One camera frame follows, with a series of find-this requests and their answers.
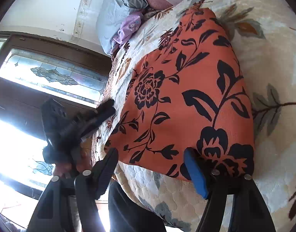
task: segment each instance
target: leg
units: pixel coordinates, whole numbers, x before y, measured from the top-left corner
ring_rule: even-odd
[[[116,181],[109,189],[108,207],[110,232],[166,232],[163,220],[130,200]]]

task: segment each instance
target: gray pillow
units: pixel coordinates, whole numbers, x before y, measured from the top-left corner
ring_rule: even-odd
[[[123,20],[147,6],[146,0],[104,0],[96,21],[96,32],[106,54],[110,55],[113,36],[117,34]]]

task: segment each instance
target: orange floral fabric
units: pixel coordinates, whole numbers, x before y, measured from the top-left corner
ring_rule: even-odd
[[[239,62],[210,9],[190,7],[137,63],[106,147],[119,160],[190,180],[183,151],[222,174],[252,174],[253,119]]]

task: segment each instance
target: bedspread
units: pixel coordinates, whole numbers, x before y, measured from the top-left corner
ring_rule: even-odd
[[[104,146],[119,122],[134,66],[169,42],[170,31],[190,6],[210,8],[231,40],[252,102],[253,178],[276,230],[289,232],[296,222],[296,15],[285,0],[184,0],[145,22],[113,62],[104,100],[115,100],[117,114],[93,136],[94,161],[105,156]],[[196,230],[206,200],[195,193],[192,183],[122,162],[115,175],[135,203],[183,231]],[[221,231],[227,231],[231,204],[229,196]]]

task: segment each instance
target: silver bolt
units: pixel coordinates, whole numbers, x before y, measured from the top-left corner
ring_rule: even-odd
[[[219,171],[218,169],[213,169],[213,170],[211,171],[211,174],[217,176],[217,175],[220,174],[220,171]]]
[[[82,172],[82,174],[83,174],[84,176],[88,176],[88,175],[91,174],[91,171],[90,171],[90,170],[85,170],[85,171]]]
[[[59,180],[59,177],[58,176],[53,176],[52,178],[51,178],[51,181],[53,181],[53,182],[56,182],[56,181],[58,181]]]
[[[246,180],[252,180],[252,176],[251,175],[249,175],[249,174],[245,174],[244,175],[244,178],[246,179]]]

